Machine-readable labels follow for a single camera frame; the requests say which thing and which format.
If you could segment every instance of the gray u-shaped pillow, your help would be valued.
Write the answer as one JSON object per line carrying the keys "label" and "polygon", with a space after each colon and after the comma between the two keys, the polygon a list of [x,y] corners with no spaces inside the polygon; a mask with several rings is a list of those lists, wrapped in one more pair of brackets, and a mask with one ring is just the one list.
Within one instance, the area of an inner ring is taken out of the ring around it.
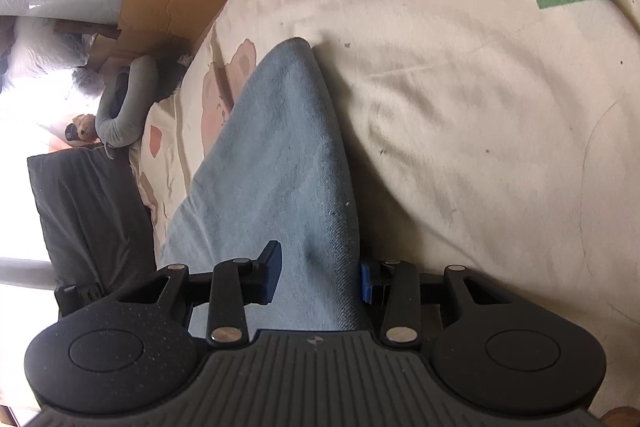
{"label": "gray u-shaped pillow", "polygon": [[104,88],[95,115],[95,132],[102,143],[113,148],[131,145],[142,136],[146,115],[156,99],[156,61],[145,55],[131,63],[127,94],[119,113],[112,118],[110,108],[116,97],[116,87],[116,82],[110,82]]}

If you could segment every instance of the gray-blue towel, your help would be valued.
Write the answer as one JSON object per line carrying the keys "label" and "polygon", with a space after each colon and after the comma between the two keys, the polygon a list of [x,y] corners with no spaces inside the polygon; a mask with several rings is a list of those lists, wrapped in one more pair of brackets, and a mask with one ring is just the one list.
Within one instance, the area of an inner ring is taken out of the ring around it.
{"label": "gray-blue towel", "polygon": [[[245,307],[249,330],[349,330],[359,297],[358,220],[334,108],[303,39],[277,45],[247,81],[175,213],[162,263],[210,271],[282,244],[273,302]],[[204,336],[206,307],[190,331]]]}

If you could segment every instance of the ribbed black surface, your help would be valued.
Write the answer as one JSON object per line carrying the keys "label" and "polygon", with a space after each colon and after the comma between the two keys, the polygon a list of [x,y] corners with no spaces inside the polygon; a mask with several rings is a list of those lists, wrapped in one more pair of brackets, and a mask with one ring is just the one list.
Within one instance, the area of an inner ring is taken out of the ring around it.
{"label": "ribbed black surface", "polygon": [[219,351],[180,395],[127,417],[46,410],[31,427],[488,427],[601,425],[583,411],[513,420],[478,412],[443,391],[415,353],[376,344],[366,331],[263,331]]}

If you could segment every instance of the mattress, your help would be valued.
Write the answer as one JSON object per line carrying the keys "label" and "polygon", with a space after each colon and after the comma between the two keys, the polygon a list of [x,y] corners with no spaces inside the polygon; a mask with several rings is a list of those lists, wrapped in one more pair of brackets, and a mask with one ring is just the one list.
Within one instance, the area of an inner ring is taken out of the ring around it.
{"label": "mattress", "polygon": [[640,407],[637,6],[229,0],[132,152],[157,253],[256,63],[300,36],[337,111],[364,243],[423,270],[474,267],[582,325],[608,358],[593,412]]}

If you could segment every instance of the brown plush toy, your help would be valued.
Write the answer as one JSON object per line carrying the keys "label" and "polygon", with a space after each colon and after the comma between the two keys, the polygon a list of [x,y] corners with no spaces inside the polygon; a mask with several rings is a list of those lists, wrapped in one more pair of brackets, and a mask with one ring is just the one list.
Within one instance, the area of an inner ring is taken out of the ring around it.
{"label": "brown plush toy", "polygon": [[83,142],[95,142],[98,135],[95,132],[95,116],[92,114],[79,114],[73,120],[78,130],[78,139]]}

